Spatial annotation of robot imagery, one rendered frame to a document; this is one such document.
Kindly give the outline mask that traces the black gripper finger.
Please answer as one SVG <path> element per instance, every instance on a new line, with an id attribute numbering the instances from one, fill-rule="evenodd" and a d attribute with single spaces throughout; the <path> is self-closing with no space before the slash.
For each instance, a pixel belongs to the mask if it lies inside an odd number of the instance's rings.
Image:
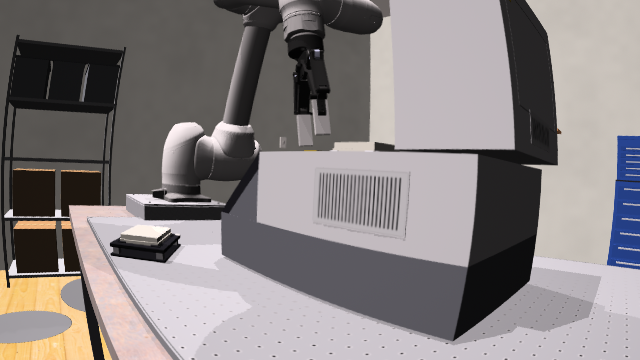
<path id="1" fill-rule="evenodd" d="M 299 147 L 313 146 L 310 109 L 310 87 L 307 80 L 300 78 L 300 66 L 296 64 L 294 80 L 294 115 L 297 115 Z M 297 83 L 297 84 L 296 84 Z M 298 91 L 298 94 L 297 94 Z M 300 110 L 301 108 L 301 110 Z M 306 110 L 305 110 L 306 108 Z"/>
<path id="2" fill-rule="evenodd" d="M 330 86 L 324 63 L 324 52 L 323 50 L 310 50 L 309 53 L 311 70 L 306 69 L 304 60 L 299 60 L 299 66 L 302 69 L 303 75 L 307 77 L 311 91 L 309 99 L 313 99 L 312 108 L 315 135 L 330 135 L 328 102 L 325 100 L 327 99 L 326 94 L 330 93 Z"/>

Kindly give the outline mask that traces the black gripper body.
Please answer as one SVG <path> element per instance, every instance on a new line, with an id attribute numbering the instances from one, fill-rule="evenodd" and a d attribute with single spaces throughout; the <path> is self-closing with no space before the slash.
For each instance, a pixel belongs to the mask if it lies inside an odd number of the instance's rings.
<path id="1" fill-rule="evenodd" d="M 318 48 L 318 49 L 316 49 Z M 296 60 L 299 64 L 299 60 L 304 60 L 307 70 L 311 70 L 310 65 L 310 49 L 323 50 L 323 39 L 313 34 L 302 34 L 291 38 L 288 41 L 288 55 L 290 58 Z M 300 70 L 301 80 L 307 80 Z"/>

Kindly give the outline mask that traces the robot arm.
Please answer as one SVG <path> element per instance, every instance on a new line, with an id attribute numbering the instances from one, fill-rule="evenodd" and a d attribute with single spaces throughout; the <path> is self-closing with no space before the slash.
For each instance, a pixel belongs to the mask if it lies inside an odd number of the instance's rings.
<path id="1" fill-rule="evenodd" d="M 204 130 L 196 123 L 176 124 L 168 134 L 162 159 L 162 188 L 151 191 L 153 198 L 172 203 L 211 202 L 211 198 L 201 195 L 201 180 L 241 180 L 262 152 L 249 120 L 270 32 L 279 23 L 283 23 L 284 40 L 288 43 L 302 34 L 324 39 L 324 25 L 364 35 L 375 33 L 383 22 L 381 10 L 369 0 L 213 1 L 219 8 L 243 15 L 245 31 L 224 118 L 212 137 L 204 136 Z"/>

